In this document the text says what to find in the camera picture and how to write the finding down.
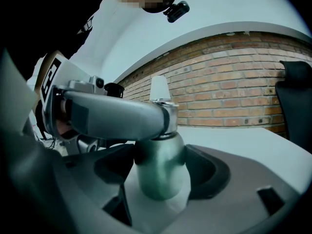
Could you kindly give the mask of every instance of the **black slot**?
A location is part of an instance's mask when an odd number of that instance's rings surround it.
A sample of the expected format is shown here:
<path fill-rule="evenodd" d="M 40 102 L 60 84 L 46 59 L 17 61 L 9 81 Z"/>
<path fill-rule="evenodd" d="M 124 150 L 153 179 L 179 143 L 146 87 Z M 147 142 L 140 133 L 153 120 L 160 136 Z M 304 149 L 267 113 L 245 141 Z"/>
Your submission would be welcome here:
<path fill-rule="evenodd" d="M 276 213 L 285 204 L 272 187 L 259 189 L 257 193 L 270 216 Z"/>

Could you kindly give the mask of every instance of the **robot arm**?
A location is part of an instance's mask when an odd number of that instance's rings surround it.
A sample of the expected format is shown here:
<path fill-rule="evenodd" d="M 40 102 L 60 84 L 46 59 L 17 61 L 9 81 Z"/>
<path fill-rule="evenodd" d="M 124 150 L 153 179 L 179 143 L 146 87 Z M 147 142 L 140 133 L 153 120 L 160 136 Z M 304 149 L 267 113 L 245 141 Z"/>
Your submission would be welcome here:
<path fill-rule="evenodd" d="M 102 79 L 90 77 L 66 58 L 56 56 L 40 92 L 46 130 L 62 140 L 85 135 L 133 141 L 176 131 L 173 103 L 149 104 L 109 97 L 103 86 Z M 57 129 L 61 108 L 73 128 L 65 135 Z"/>

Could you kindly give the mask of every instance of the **white wall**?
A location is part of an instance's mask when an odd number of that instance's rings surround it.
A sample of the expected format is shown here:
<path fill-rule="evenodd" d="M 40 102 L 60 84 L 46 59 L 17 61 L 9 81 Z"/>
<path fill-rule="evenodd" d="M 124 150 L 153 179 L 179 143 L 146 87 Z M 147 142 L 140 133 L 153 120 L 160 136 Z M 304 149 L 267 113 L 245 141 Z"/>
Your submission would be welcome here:
<path fill-rule="evenodd" d="M 141 10 L 103 62 L 101 77 L 120 81 L 138 67 L 192 40 L 232 31 L 268 31 L 308 40 L 309 29 L 288 0 L 185 0 L 175 23 Z"/>

